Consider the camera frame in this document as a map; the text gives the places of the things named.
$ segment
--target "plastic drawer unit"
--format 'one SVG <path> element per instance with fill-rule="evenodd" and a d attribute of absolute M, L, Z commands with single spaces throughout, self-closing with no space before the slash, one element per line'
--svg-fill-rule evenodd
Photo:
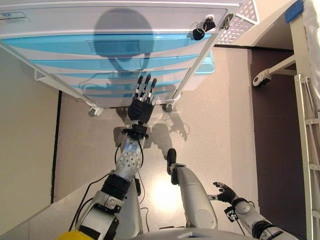
<path fill-rule="evenodd" d="M 183 90 L 192 91 L 196 89 L 210 74 L 216 70 L 215 59 L 212 51 L 204 58 L 194 75 L 186 83 Z"/>
<path fill-rule="evenodd" d="M 3 0 L 0 47 L 96 110 L 128 106 L 147 74 L 157 78 L 157 104 L 173 104 L 200 84 L 194 72 L 242 2 Z M 215 27 L 195 40 L 207 19 Z"/>

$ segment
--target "yellow part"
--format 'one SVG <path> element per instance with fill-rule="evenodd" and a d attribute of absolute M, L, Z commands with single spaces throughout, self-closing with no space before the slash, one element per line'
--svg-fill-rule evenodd
<path fill-rule="evenodd" d="M 68 231 L 59 236 L 56 240 L 93 240 L 81 231 Z"/>

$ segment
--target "wire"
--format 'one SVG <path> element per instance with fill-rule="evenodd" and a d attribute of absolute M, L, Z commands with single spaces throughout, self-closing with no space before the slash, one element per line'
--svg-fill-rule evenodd
<path fill-rule="evenodd" d="M 149 213 L 149 208 L 147 208 L 147 207 L 142 207 L 142 208 L 140 208 L 140 210 L 142 210 L 142 209 L 146 209 L 145 224 L 146 224 L 146 228 L 148 229 L 148 232 L 150 232 L 149 225 L 148 225 L 148 213 Z"/>
<path fill-rule="evenodd" d="M 85 200 L 85 198 L 86 198 L 86 196 L 87 196 L 87 193 L 88 193 L 91 185 L 92 185 L 92 184 L 95 184 L 95 183 L 97 183 L 97 182 L 99 182 L 99 181 L 101 181 L 102 179 L 104 179 L 104 178 L 105 178 L 106 176 L 108 176 L 108 175 L 109 175 L 109 173 L 106 174 L 106 175 L 104 175 L 103 177 L 99 178 L 98 180 L 91 182 L 91 183 L 88 185 L 88 187 L 86 188 L 86 191 L 85 191 L 85 193 L 84 193 L 84 195 L 83 195 L 83 197 L 82 197 L 82 200 L 81 200 L 81 202 L 80 202 L 80 204 L 79 204 L 79 206 L 78 206 L 78 209 L 76 210 L 76 212 L 75 212 L 75 214 L 74 214 L 74 217 L 73 217 L 73 219 L 72 219 L 71 225 L 70 225 L 70 227 L 69 227 L 69 232 L 71 231 L 71 229 L 72 229 L 72 227 L 73 227 L 73 225 L 74 225 L 74 223 L 75 223 L 77 214 L 78 214 L 78 212 L 79 212 L 79 210 L 80 210 L 80 208 L 81 208 L 81 206 L 82 206 L 82 203 L 84 202 L 84 200 Z"/>
<path fill-rule="evenodd" d="M 82 209 L 83 209 L 84 206 L 85 206 L 87 203 L 89 203 L 92 199 L 94 199 L 94 198 L 92 197 L 92 198 L 88 199 L 88 200 L 85 201 L 84 204 L 82 204 L 82 206 L 80 207 L 80 210 L 79 210 L 78 214 L 76 215 L 75 225 L 77 225 L 77 223 L 78 223 L 79 216 L 80 216 L 80 214 L 81 214 Z"/>
<path fill-rule="evenodd" d="M 239 221 L 237 220 L 236 222 L 238 223 L 239 228 L 241 229 L 241 231 L 242 231 L 243 235 L 246 235 L 246 234 L 245 234 L 245 232 L 244 232 L 244 230 L 242 229 L 242 227 L 241 227 L 241 225 L 240 225 Z"/>
<path fill-rule="evenodd" d="M 248 201 L 248 203 L 251 203 L 254 208 L 256 208 L 255 203 L 253 201 Z"/>
<path fill-rule="evenodd" d="M 141 167 L 140 167 L 140 168 L 142 168 L 142 165 L 144 164 L 144 151 L 142 150 L 142 146 L 141 146 L 139 138 L 138 138 L 138 143 L 139 143 L 139 147 L 140 147 L 140 151 L 141 151 L 141 155 L 142 155 L 142 163 L 141 163 Z"/>
<path fill-rule="evenodd" d="M 116 148 L 116 150 L 115 150 L 115 154 L 114 154 L 114 164 L 117 164 L 117 152 L 118 152 L 120 146 L 121 146 L 121 143 L 119 144 L 119 146 L 118 146 L 118 147 Z"/>
<path fill-rule="evenodd" d="M 143 197 L 142 197 L 142 200 L 139 202 L 139 204 L 141 204 L 143 202 L 143 200 L 145 199 L 146 189 L 145 189 L 144 182 L 142 181 L 142 178 L 141 178 L 141 175 L 140 175 L 139 171 L 138 171 L 138 175 L 139 175 L 139 178 L 140 178 L 140 181 L 141 181 L 141 184 L 142 184 L 142 188 L 143 188 Z"/>

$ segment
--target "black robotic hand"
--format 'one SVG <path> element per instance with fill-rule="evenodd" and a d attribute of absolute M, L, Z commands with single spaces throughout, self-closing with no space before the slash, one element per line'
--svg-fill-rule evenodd
<path fill-rule="evenodd" d="M 225 185 L 221 182 L 214 182 L 213 185 L 215 185 L 217 188 L 219 188 L 220 194 L 216 195 L 216 200 L 225 202 L 225 203 L 233 203 L 234 199 L 237 199 L 238 196 L 229 186 Z"/>
<path fill-rule="evenodd" d="M 152 93 L 157 79 L 154 78 L 149 87 L 150 79 L 151 75 L 149 74 L 146 76 L 144 87 L 142 87 L 143 76 L 140 76 L 138 79 L 132 103 L 128 108 L 128 116 L 131 121 L 139 121 L 146 124 L 151 117 L 156 103 L 156 99 L 152 96 Z"/>

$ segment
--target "beige floor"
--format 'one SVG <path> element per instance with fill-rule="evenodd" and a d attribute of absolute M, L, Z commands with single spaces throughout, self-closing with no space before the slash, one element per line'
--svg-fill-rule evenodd
<path fill-rule="evenodd" d="M 248 50 L 214 48 L 213 54 L 215 73 L 195 91 L 184 92 L 173 113 L 157 107 L 149 122 L 150 146 L 144 149 L 140 174 L 146 191 L 141 207 L 149 208 L 151 230 L 185 225 L 180 189 L 171 185 L 163 157 L 170 147 L 208 194 L 217 193 L 212 183 L 220 181 L 258 205 Z M 119 116 L 121 109 L 107 109 L 94 118 L 88 110 L 82 100 L 63 95 L 55 201 L 114 168 L 114 133 L 128 121 Z M 224 215 L 227 205 L 214 202 L 213 206 L 218 228 L 240 233 Z"/>

